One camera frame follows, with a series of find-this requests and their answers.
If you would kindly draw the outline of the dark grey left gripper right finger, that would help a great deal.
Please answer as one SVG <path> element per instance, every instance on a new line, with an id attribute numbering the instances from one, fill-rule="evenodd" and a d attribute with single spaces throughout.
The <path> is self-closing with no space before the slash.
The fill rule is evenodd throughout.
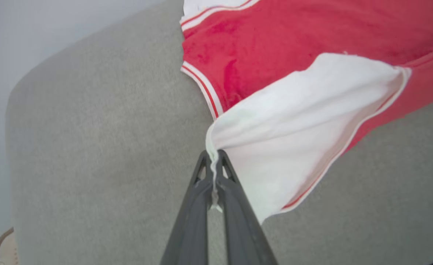
<path id="1" fill-rule="evenodd" d="M 228 154 L 218 151 L 216 188 L 223 207 L 229 265 L 277 265 Z"/>

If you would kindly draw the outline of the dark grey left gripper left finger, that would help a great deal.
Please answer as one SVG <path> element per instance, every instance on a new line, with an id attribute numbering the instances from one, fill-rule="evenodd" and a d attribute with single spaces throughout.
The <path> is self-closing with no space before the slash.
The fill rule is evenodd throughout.
<path id="1" fill-rule="evenodd" d="M 208 265 L 207 212 L 211 205 L 211 160 L 203 151 L 171 230 L 161 265 Z"/>

